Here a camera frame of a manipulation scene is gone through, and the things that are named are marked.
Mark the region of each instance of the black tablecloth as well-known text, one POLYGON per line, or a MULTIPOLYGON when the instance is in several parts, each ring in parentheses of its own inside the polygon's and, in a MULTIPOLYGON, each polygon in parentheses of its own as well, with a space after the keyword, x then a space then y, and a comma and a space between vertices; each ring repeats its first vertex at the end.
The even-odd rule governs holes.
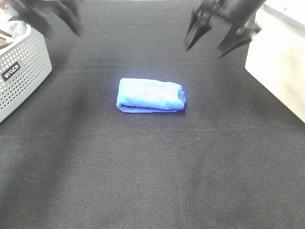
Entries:
POLYGON ((52 73, 0 124, 1 229, 301 229, 305 125, 218 60, 229 27, 183 46, 192 1, 89 1, 54 15, 52 73), (185 111, 125 114, 119 80, 181 84, 185 111))

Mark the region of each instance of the gray plastic basket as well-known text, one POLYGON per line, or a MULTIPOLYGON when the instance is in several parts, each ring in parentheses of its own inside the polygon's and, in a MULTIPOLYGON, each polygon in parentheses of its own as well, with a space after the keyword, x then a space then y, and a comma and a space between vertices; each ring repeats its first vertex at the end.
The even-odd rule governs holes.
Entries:
POLYGON ((0 50, 0 122, 42 83, 51 70, 43 35, 27 25, 25 35, 0 50))

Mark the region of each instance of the folded towel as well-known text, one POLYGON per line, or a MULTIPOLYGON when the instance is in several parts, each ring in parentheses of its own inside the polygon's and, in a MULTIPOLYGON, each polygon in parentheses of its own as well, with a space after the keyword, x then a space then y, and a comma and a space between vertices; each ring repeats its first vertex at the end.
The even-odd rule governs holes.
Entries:
POLYGON ((185 92, 179 84, 147 79, 120 80, 116 106, 123 112, 178 112, 185 104, 185 92))

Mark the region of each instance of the blue towel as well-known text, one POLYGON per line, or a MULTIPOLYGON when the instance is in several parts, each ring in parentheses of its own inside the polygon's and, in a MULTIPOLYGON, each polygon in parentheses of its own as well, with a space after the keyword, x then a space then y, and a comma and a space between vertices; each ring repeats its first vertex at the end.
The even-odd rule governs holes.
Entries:
POLYGON ((185 92, 179 84, 147 79, 120 80, 116 106, 123 112, 178 112, 185 104, 185 92))

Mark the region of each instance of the basket label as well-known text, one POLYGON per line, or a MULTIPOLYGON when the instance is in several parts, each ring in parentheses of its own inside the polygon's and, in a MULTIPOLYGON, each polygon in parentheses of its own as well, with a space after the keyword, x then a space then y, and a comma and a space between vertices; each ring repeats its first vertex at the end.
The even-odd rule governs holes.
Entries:
POLYGON ((11 78, 18 70, 20 69, 20 65, 16 61, 11 67, 9 67, 4 73, 2 73, 2 78, 4 81, 7 81, 11 78))

